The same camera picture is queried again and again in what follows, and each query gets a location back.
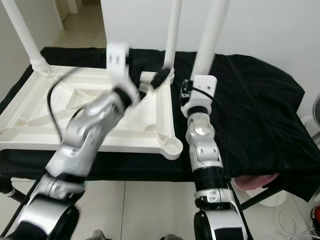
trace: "metal bar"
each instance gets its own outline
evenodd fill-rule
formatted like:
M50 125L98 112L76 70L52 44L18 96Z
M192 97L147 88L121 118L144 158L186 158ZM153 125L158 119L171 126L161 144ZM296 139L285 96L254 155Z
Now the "metal bar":
M253 198L249 199L248 201L245 201L240 205L240 210L244 211L250 207L252 207L255 204L260 203L261 201L271 197L272 195L282 191L285 189L285 184L278 184L272 187L269 187L268 189L264 190L263 192L259 193L258 195L254 196Z
M214 61L219 36L224 25L229 0L212 0L196 54L191 80L195 75L208 75Z
M15 0L2 0L3 6L19 35L19 38L30 58L30 63L35 71L48 72L49 65L40 54L40 51L33 39Z
M168 37L166 41L164 67L173 68L176 55L178 39L179 20L181 13L182 0L172 0L170 20L168 27Z
M15 189L12 185L11 179L8 177L0 178L0 193L5 196L22 203L25 200L26 195Z

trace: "white tile floor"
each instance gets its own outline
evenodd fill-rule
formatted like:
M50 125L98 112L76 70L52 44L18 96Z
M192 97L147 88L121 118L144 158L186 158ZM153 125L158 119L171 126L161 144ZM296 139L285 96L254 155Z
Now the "white tile floor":
M105 48L107 45L102 11L99 5L84 6L79 14L71 14L64 22L65 35L56 47ZM33 182L14 179L14 186L26 193ZM104 231L112 240L159 240L166 234L176 234L184 240L194 240L193 217L195 187L191 182L89 182L77 206L81 217L73 240L89 238L95 229ZM241 202L249 199L237 190ZM9 222L18 204L0 197L0 232ZM304 219L291 194L279 208L257 204L244 215L255 240L285 240L278 233L278 216L290 212L297 222L297 232L307 229ZM283 215L288 230L294 223ZM300 236L299 240L310 239Z

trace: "floor tile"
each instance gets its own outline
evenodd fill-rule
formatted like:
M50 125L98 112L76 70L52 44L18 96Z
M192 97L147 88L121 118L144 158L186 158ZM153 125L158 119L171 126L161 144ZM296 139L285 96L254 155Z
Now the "floor tile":
M63 22L66 31L96 32L102 16L90 15L82 16L80 14L70 14Z
M250 199L246 192L240 191L236 187L234 190L241 203ZM286 235L286 233L281 230L279 223L279 214L282 211L287 211L292 214L297 223L297 233L302 233L308 229L293 196L288 193L285 202L278 207L268 207L258 203L243 212L253 239L285 240L286 238L284 238L283 235ZM287 231L292 232L294 230L295 224L288 213L281 214L281 221ZM309 239L311 238L299 236L299 240Z
M22 182L22 183L25 183L25 182L34 182L35 180L31 180L31 179L27 179L27 178L16 178L16 177L12 177L11 178L11 182L13 183L19 183L19 182Z
M313 198L309 201L306 202L305 200L301 199L298 196L293 196L295 203L297 204L300 213L303 216L303 219L305 221L305 224L311 228L311 223L312 223L312 219L311 219L311 211L319 206L319 203L314 202Z
M159 240L176 234L194 240L192 182L126 182L122 240Z
M13 186L20 192L27 194L34 183L29 182L14 182ZM11 220L12 216L15 214L20 203L13 200L10 197L6 197L0 194L0 233L6 228L7 224Z
M33 182L14 182L14 187L27 193ZM96 229L104 232L112 240L121 239L124 181L90 181L84 196L77 203L80 219L73 240L85 240ZM19 203L0 195L0 233L5 229Z
M97 229L109 239L120 240L124 192L124 181L89 182L84 196L77 203L80 220L72 240L90 238Z
M105 32L97 32L91 46L93 48L106 48L107 38Z
M55 47L61 48L90 48L95 39L95 32L90 31L65 31L57 41Z

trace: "red object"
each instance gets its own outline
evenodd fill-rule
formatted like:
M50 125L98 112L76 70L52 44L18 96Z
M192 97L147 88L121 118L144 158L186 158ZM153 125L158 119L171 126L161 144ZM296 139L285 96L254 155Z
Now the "red object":
M320 235L320 206L312 210L311 218L317 234Z

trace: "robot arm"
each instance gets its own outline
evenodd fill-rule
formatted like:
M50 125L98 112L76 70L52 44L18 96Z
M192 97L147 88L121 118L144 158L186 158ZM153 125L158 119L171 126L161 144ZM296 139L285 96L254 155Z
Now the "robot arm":
M228 189L224 166L210 124L211 102L217 79L195 75L181 88L181 111L188 119L186 140L196 188L194 216L196 240L246 240L247 232L233 192Z
M114 81L113 89L71 118L63 142L45 167L47 173L17 218L16 230L6 240L67 240L72 236L79 219L75 203L85 192L84 183L100 146L126 109L136 106L146 94L130 79L128 51L125 44L108 45L107 69ZM150 84L156 89L169 72L164 68Z

